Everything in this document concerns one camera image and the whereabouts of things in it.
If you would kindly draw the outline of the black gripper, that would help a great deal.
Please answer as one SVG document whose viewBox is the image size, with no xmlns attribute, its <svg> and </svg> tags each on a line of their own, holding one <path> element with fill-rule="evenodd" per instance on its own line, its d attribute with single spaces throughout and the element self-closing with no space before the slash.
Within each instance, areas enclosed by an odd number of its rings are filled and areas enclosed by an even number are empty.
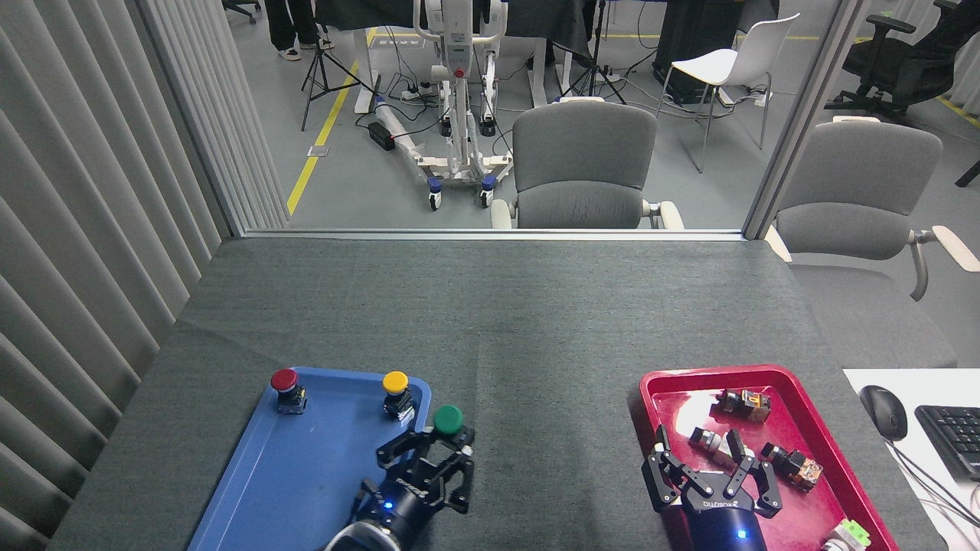
<svg viewBox="0 0 980 551">
<path fill-rule="evenodd" d="M 738 429 L 728 430 L 726 442 L 736 470 L 722 491 L 729 499 L 720 499 L 713 497 L 714 488 L 706 477 L 676 457 L 665 426 L 659 425 L 652 452 L 641 467 L 652 506 L 661 513 L 681 505 L 693 550 L 766 550 L 756 515 L 771 519 L 781 511 L 783 503 L 773 465 L 746 452 Z M 746 475 L 755 479 L 759 491 L 755 502 L 748 496 L 735 497 Z M 681 499 L 690 489 L 699 494 L 692 500 Z"/>
<path fill-rule="evenodd" d="M 406 430 L 378 447 L 377 464 L 385 470 L 385 479 L 381 484 L 368 478 L 361 482 L 353 521 L 378 529 L 382 541 L 397 549 L 410 549 L 444 506 L 460 514 L 468 513 L 475 479 L 475 430 L 439 435 L 439 440 L 452 451 L 439 467 L 427 459 L 435 442 L 432 430 Z M 462 481 L 446 494 L 446 485 L 458 473 L 462 473 Z"/>
</svg>

